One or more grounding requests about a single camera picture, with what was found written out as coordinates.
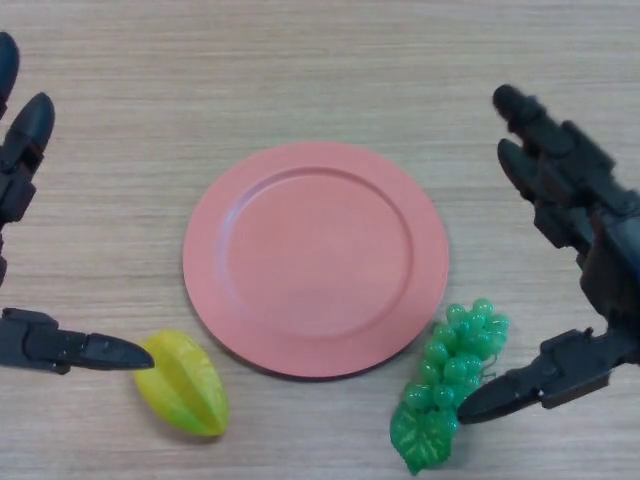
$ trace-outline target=pink plate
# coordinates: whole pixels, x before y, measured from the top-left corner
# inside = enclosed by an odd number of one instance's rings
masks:
[[[392,162],[301,143],[254,154],[207,190],[183,268],[196,312],[228,349],[326,378],[376,366],[420,334],[449,253],[433,203]]]

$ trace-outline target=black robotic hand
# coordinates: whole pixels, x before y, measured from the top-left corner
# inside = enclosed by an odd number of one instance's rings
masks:
[[[20,54],[13,38],[0,32],[0,120],[7,110],[20,67]],[[55,122],[51,99],[44,93],[33,97],[9,127],[0,146],[0,254],[2,228],[22,220],[36,189],[32,183],[47,148]],[[7,262],[0,256],[0,285]]]
[[[14,39],[0,32],[0,119],[6,112],[20,67]],[[0,254],[2,229],[22,220],[36,188],[33,176],[44,157],[55,122],[53,102],[44,93],[18,113],[0,146]],[[0,256],[0,285],[7,270]],[[40,312],[5,308],[0,317],[0,365],[65,374],[72,366],[94,370],[130,370],[154,366],[143,348],[97,333],[58,329]]]
[[[508,130],[498,159],[534,208],[534,225],[556,247],[572,247],[580,286],[607,321],[601,336],[570,330],[540,345],[529,365],[508,371],[458,410],[478,423],[540,402],[553,408],[609,383],[611,371],[640,357],[640,197],[613,176],[614,161],[572,122],[558,125],[535,97],[510,85],[493,95]]]

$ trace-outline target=green grapes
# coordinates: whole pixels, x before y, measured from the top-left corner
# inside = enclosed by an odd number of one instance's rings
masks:
[[[485,362],[499,355],[508,339],[509,318],[484,298],[469,311],[449,305],[446,320],[433,329],[420,380],[406,387],[391,421],[392,444],[414,475],[449,457],[460,428],[456,411],[482,385]]]

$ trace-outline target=grape leaf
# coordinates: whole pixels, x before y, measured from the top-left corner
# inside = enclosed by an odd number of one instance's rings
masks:
[[[401,402],[391,418],[391,443],[411,475],[445,462],[453,437],[440,425],[438,413],[412,410]]]

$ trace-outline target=wood grain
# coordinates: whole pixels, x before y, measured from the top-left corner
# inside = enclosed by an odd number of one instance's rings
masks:
[[[259,375],[210,341],[181,277],[204,189],[257,149],[328,139],[398,162],[447,224],[449,301],[491,298],[515,319],[499,369],[603,322],[569,251],[532,226],[502,174],[500,84],[538,94],[640,185],[640,4],[632,0],[0,0],[22,50],[5,124],[49,93],[57,126],[39,193],[5,234],[3,306],[131,339],[160,328],[206,346],[233,405],[213,444],[182,439],[127,374],[0,371],[0,477],[12,480],[391,480],[388,440],[412,348],[367,375],[298,384]],[[640,376],[553,411],[468,427],[425,478],[637,478]]]

